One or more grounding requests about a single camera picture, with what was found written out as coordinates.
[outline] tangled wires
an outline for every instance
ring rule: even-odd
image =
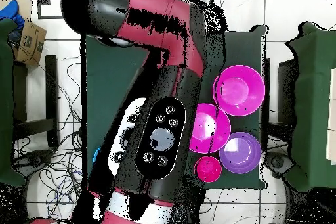
[[[45,201],[48,218],[60,219],[55,213],[59,205],[74,204],[81,193],[82,171],[79,165],[75,164],[76,159],[81,158],[80,131],[74,131],[65,136],[61,144],[69,137],[72,138],[72,148],[65,153],[53,156],[52,159],[57,161],[47,164],[47,167],[39,172],[41,182],[50,188]],[[43,180],[45,178],[52,181],[52,187],[46,184]]]

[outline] pink bowl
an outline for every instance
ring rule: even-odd
[[[213,99],[232,116],[250,115],[263,103],[264,96],[263,78],[248,66],[231,66],[213,83]]]
[[[230,120],[220,108],[212,104],[199,104],[189,149],[200,154],[216,152],[225,145],[230,132]]]
[[[195,163],[195,174],[206,183],[216,181],[222,173],[221,163],[212,156],[204,156]]]

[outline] cardboard box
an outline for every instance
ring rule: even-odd
[[[12,0],[0,0],[0,9],[3,9]],[[19,48],[12,48],[15,60],[30,66],[39,66],[46,30],[30,21],[32,0],[17,0],[19,15],[25,20]]]

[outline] blue object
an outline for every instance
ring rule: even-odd
[[[98,152],[99,152],[99,150],[100,150],[100,147],[97,148],[96,152],[95,152],[94,155],[93,155],[93,163],[96,162],[96,157],[98,156]]]
[[[0,19],[9,18],[12,19],[17,25],[17,30],[24,27],[24,19],[18,13],[18,1],[12,0],[9,4],[0,11]]]

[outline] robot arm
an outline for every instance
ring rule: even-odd
[[[89,178],[93,193],[82,193],[72,222],[165,224],[160,213],[171,211],[182,187],[206,67],[203,13],[181,0],[62,0],[61,6],[74,31],[124,39],[149,50],[93,164]],[[127,146],[122,154],[113,152],[127,108],[141,98],[145,100]],[[109,162],[116,157],[114,175]],[[104,220],[93,218],[97,205],[93,194],[99,196],[100,211],[107,210]],[[117,203],[124,202],[128,211],[121,215]],[[144,219],[148,215],[152,222]]]

